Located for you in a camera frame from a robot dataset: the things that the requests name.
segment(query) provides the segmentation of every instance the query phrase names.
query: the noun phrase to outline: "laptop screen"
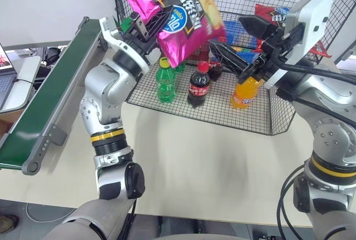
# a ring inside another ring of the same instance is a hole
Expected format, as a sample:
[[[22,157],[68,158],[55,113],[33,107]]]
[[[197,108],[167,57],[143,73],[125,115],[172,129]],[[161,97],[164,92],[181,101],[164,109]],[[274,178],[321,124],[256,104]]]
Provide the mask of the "laptop screen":
[[[0,44],[0,72],[3,69],[10,69],[10,68],[12,68],[11,62],[6,55],[5,50],[2,48]]]

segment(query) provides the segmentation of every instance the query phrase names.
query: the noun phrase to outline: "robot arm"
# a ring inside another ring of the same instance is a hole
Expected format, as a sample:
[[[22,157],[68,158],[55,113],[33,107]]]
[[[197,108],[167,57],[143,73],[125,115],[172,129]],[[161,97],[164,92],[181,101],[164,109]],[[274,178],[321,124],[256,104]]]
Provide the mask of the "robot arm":
[[[44,239],[117,240],[128,211],[145,191],[142,168],[132,162],[121,119],[121,105],[141,74],[161,52],[156,35],[168,22],[171,7],[144,25],[135,12],[121,36],[106,18],[100,20],[103,36],[116,51],[91,69],[85,79],[80,113],[92,145],[99,199],[80,206]]]
[[[317,239],[355,239],[356,215],[348,212],[356,189],[356,78],[341,76],[303,58],[324,34],[332,0],[301,0],[285,30],[256,17],[242,16],[248,33],[263,39],[263,52],[251,65],[227,45],[210,48],[243,83],[264,79],[293,103],[314,136],[311,157],[294,180],[294,205],[308,215]]]
[[[331,5],[332,0],[301,0],[290,10],[285,30],[256,16],[241,16],[247,32],[264,40],[263,52],[251,65],[225,43],[211,41],[210,48],[239,83],[252,76],[264,79],[267,87],[277,86],[277,95],[293,102],[309,123],[313,152],[303,175],[294,180],[294,204],[309,216],[317,239],[355,239],[356,215],[348,212],[356,189],[355,79],[303,58],[323,36]],[[133,13],[122,37],[101,20],[103,35],[117,53],[89,72],[80,106],[96,152],[100,199],[78,208],[45,239],[116,239],[128,210],[143,194],[144,175],[132,162],[120,109],[139,75],[157,61],[155,36],[170,11],[146,26]]]

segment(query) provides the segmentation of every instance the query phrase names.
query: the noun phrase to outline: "black cable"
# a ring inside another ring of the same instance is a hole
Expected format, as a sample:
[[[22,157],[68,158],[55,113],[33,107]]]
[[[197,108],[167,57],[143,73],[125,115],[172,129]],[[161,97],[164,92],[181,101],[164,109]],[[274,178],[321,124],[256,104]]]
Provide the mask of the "black cable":
[[[319,105],[317,105],[317,104],[315,104],[313,102],[306,101],[306,100],[298,98],[298,97],[295,99],[295,101],[300,103],[300,104],[303,104],[305,106],[308,106],[310,108],[314,108],[317,111],[324,112],[325,114],[330,115],[330,116],[332,116],[332,117],[334,117],[336,119],[339,119],[340,121],[342,121],[342,122],[344,122],[344,123],[356,128],[356,122],[354,122],[351,119],[348,119],[348,118],[346,118],[346,117],[344,117],[344,116],[342,116],[342,115],[340,115],[340,114],[338,114],[336,112],[333,112],[333,111],[331,111],[331,110],[329,110],[327,108],[324,108],[324,107],[319,106]]]
[[[284,198],[285,194],[287,193],[288,189],[293,185],[293,183],[294,183],[294,180],[290,181],[287,184],[285,190],[283,190],[283,193],[281,194],[281,196],[280,196],[280,198],[278,200],[278,205],[277,205],[277,214],[276,214],[277,215],[277,226],[278,226],[278,230],[279,230],[280,236],[281,236],[281,238],[283,240],[286,240],[286,238],[285,238],[285,234],[283,232],[282,224],[280,222],[280,210],[282,208],[283,198]]]
[[[134,201],[134,203],[132,205],[132,211],[128,215],[127,222],[124,225],[123,234],[122,234],[122,238],[121,238],[122,240],[127,240],[127,238],[128,238],[128,234],[130,232],[131,226],[135,219],[135,209],[136,209],[136,200]]]
[[[284,201],[282,199],[282,202],[281,202],[281,210],[282,210],[282,214],[283,214],[283,218],[285,219],[285,222],[287,223],[289,229],[294,233],[294,235],[296,236],[296,238],[298,240],[303,240],[302,237],[299,235],[299,233],[294,229],[293,225],[291,225],[288,217],[287,217],[287,214],[285,212],[285,208],[284,208]]]
[[[284,203],[283,203],[283,198],[284,198],[285,194],[287,193],[288,189],[293,184],[294,179],[290,183],[288,183],[288,181],[293,177],[293,175],[295,175],[299,170],[301,170],[303,168],[304,168],[304,165],[301,165],[298,168],[296,168],[294,171],[292,171],[292,173],[289,174],[289,176],[284,181],[284,183],[282,185],[282,188],[281,188],[281,191],[280,191],[280,198],[279,198],[278,206],[277,206],[277,225],[278,225],[278,230],[280,232],[280,235],[281,235],[282,239],[285,239],[285,235],[284,235],[284,232],[283,232],[283,229],[282,229],[282,225],[281,225],[281,221],[280,221],[280,211],[281,210],[282,210],[283,217],[284,217],[288,227],[290,228],[290,230],[294,233],[294,235],[296,236],[296,238],[298,240],[303,240],[301,238],[301,236],[297,233],[297,231],[294,229],[294,227],[291,225],[290,221],[288,220],[288,217],[287,217],[287,215],[285,213],[285,209],[284,209]]]
[[[280,69],[283,69],[285,71],[291,71],[291,72],[300,72],[300,73],[305,73],[305,74],[314,74],[314,75],[318,75],[318,76],[324,76],[324,77],[328,77],[331,79],[336,79],[339,81],[343,81],[343,82],[347,82],[347,83],[356,85],[356,78],[353,78],[348,75],[343,75],[343,74],[336,73],[336,72],[326,71],[323,69],[315,69],[315,68],[309,68],[309,67],[304,67],[304,66],[286,64],[279,59],[280,52],[281,52],[281,48],[277,47],[274,49],[274,51],[271,55],[271,60]]]
[[[34,84],[33,82],[30,82],[30,81],[24,80],[24,79],[17,79],[17,78],[15,78],[15,79],[13,80],[13,82],[18,82],[18,81],[24,81],[24,82],[27,82],[27,83],[30,83],[30,84]]]

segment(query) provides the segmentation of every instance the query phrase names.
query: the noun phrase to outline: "yellow ring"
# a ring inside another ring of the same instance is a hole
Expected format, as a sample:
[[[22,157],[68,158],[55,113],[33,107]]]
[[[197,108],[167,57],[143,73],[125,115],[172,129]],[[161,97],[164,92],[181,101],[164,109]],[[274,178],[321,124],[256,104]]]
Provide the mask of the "yellow ring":
[[[109,138],[109,137],[118,136],[118,135],[123,134],[123,133],[125,133],[125,131],[123,129],[120,129],[120,130],[113,131],[113,132],[110,132],[110,133],[104,133],[104,134],[101,134],[99,136],[93,136],[93,137],[90,138],[90,140],[91,140],[91,142],[95,142],[95,141],[103,140],[103,139],[106,139],[106,138]]]
[[[316,160],[313,157],[311,157],[311,161],[319,170],[321,170],[322,172],[324,172],[328,175],[335,176],[335,177],[342,177],[342,178],[356,176],[356,172],[354,172],[354,173],[339,173],[339,172],[334,172],[329,169],[326,169],[323,166],[321,166],[318,162],[316,162]]]

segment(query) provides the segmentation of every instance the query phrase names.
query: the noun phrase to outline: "chip bag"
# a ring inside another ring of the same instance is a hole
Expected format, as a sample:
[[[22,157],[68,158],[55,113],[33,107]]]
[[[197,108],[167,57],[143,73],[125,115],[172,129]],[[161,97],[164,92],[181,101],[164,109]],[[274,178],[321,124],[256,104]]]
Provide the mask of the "chip bag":
[[[289,12],[289,8],[287,7],[266,7],[260,4],[256,4],[255,6],[255,15],[264,18],[265,20],[277,25],[278,27],[285,27],[285,22],[287,18],[287,14]],[[262,52],[262,40],[257,39],[257,52]],[[310,53],[321,55],[327,58],[331,58],[330,55],[327,54],[327,51],[321,41],[318,41],[314,47],[309,51]]]
[[[161,8],[173,5],[168,24],[157,35],[172,67],[177,67],[209,39],[225,36],[214,0],[127,0],[147,23]]]

